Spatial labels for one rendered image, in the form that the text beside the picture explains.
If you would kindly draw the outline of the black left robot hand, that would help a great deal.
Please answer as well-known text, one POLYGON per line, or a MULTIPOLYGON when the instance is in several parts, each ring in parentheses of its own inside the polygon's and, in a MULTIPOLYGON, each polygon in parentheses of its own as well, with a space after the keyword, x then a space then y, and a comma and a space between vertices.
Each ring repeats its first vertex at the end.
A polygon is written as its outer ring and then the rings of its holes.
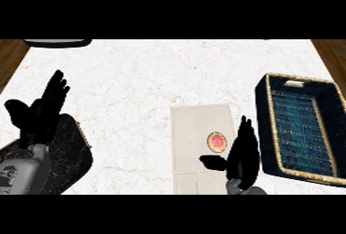
POLYGON ((57 70, 48 80, 41 97, 26 105, 18 100, 7 100, 7 109, 11 124, 20 130, 18 147, 26 149, 30 145, 47 145, 54 139, 54 130, 58 112, 70 87, 63 79, 63 72, 57 70))

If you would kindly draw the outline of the beige placemat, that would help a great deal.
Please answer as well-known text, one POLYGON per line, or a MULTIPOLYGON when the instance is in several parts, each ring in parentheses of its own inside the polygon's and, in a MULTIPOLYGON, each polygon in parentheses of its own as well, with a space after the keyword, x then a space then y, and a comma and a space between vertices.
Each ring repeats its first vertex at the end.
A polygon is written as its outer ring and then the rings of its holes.
POLYGON ((205 168, 202 155, 227 158, 234 126, 227 105, 183 106, 169 110, 172 150, 172 191, 177 195, 225 194, 225 172, 205 168), (206 145, 209 133, 225 136, 227 148, 214 153, 206 145))

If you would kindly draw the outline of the dark blue wicker basket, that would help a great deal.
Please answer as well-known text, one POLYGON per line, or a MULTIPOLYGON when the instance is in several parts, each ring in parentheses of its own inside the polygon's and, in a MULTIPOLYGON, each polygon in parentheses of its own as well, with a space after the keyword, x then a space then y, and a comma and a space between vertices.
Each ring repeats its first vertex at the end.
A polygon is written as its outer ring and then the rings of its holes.
POLYGON ((255 107, 262 173, 346 187, 346 99, 336 84, 267 73, 255 107))

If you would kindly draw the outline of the black rimmed grey appliance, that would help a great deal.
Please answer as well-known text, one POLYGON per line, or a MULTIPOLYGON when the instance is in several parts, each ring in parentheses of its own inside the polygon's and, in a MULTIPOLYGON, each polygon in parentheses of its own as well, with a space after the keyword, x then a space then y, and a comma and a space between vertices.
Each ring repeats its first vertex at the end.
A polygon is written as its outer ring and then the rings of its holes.
POLYGON ((89 39, 24 39, 23 43, 35 48, 78 48, 89 44, 89 39))

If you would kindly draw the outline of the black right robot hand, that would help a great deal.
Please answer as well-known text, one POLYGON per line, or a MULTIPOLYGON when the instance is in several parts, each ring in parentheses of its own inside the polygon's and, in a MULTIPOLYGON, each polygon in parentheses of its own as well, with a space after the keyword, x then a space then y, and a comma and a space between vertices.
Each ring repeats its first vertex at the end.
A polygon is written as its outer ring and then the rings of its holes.
POLYGON ((225 172, 227 181, 228 179, 240 179, 240 186, 255 182, 260 170, 258 141, 251 120, 245 116, 242 116, 227 158, 220 155, 202 155, 197 160, 206 169, 225 172))

